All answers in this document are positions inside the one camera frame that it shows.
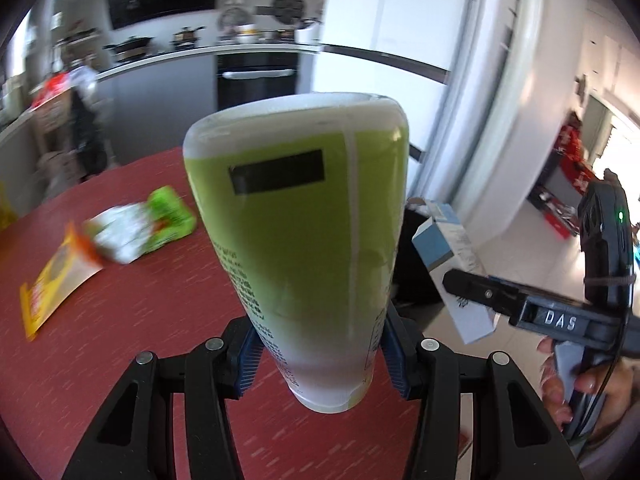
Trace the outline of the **person's right hand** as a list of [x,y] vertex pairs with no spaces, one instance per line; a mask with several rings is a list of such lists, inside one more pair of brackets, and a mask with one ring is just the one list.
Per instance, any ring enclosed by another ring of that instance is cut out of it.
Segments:
[[[540,388],[544,407],[555,425],[562,429],[573,420],[573,411],[565,402],[564,385],[555,369],[553,347],[554,341],[549,337],[542,338],[537,347],[539,352],[548,356],[541,365]],[[585,394],[596,394],[603,385],[607,372],[606,365],[587,370],[576,377],[574,389]],[[603,390],[605,401],[591,434],[593,439],[604,437],[620,423],[631,408],[635,383],[636,370],[626,362],[619,362]]]

